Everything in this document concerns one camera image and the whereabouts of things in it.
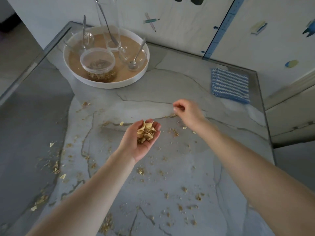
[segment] blue and white striped cloth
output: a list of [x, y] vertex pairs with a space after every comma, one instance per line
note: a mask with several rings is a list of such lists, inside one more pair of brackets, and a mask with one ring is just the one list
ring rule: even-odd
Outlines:
[[211, 70], [211, 93], [240, 103], [249, 103], [248, 76], [223, 69]]

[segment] glass pitcher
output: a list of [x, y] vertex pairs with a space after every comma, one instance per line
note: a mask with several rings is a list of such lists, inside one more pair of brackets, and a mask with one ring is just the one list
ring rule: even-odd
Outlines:
[[[118, 51], [121, 46], [117, 0], [95, 0], [97, 14], [100, 19], [100, 24], [103, 27], [103, 35], [106, 42], [106, 47], [110, 51]], [[117, 40], [116, 45], [111, 35]]]

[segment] person's left arm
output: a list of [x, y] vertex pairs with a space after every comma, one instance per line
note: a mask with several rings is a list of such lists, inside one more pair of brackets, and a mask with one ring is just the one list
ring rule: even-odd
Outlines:
[[128, 127], [118, 149], [97, 173], [26, 236], [96, 235], [134, 165], [148, 153], [160, 135], [161, 125], [154, 122], [153, 127], [157, 130], [154, 138], [137, 144], [137, 130], [142, 124], [141, 120]]

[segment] clear round lid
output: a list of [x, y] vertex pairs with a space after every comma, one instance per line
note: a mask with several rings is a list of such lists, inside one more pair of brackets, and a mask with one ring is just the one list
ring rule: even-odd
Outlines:
[[93, 74], [103, 74], [111, 71], [115, 66], [112, 52], [104, 48], [91, 48], [80, 57], [82, 67]]

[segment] spoon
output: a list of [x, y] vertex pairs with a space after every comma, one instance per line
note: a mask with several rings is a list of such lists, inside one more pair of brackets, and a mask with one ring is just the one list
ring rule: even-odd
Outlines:
[[86, 27], [86, 17], [85, 17], [85, 15], [84, 15], [84, 17], [83, 17], [83, 38], [82, 38], [82, 45], [83, 45], [84, 48], [86, 48], [86, 47], [85, 47], [85, 44], [84, 44], [85, 27]]
[[106, 17], [105, 17], [105, 14], [104, 14], [104, 11], [103, 11], [102, 6], [100, 5], [100, 3], [99, 3], [98, 0], [95, 0], [95, 2], [98, 4], [98, 6], [99, 6], [99, 8], [100, 8], [100, 11], [102, 12], [102, 15], [103, 15], [103, 17], [104, 17], [104, 19], [105, 19], [106, 26], [107, 26], [107, 29], [108, 29], [108, 32], [109, 32], [109, 35], [110, 35], [112, 41], [114, 42], [114, 44], [115, 44], [116, 46], [118, 46], [118, 45], [119, 45], [118, 41], [117, 41], [116, 38], [111, 34], [111, 31], [109, 30], [109, 27], [108, 27], [108, 24], [107, 24], [107, 20], [106, 20]]
[[136, 69], [137, 68], [137, 64], [136, 64], [136, 58], [138, 57], [138, 55], [140, 54], [140, 51], [142, 50], [143, 46], [145, 45], [145, 43], [147, 42], [147, 39], [144, 38], [143, 41], [142, 41], [142, 44], [140, 46], [140, 49], [136, 55], [136, 57], [134, 58], [133, 61], [130, 61], [130, 63], [128, 64], [128, 68], [129, 69]]

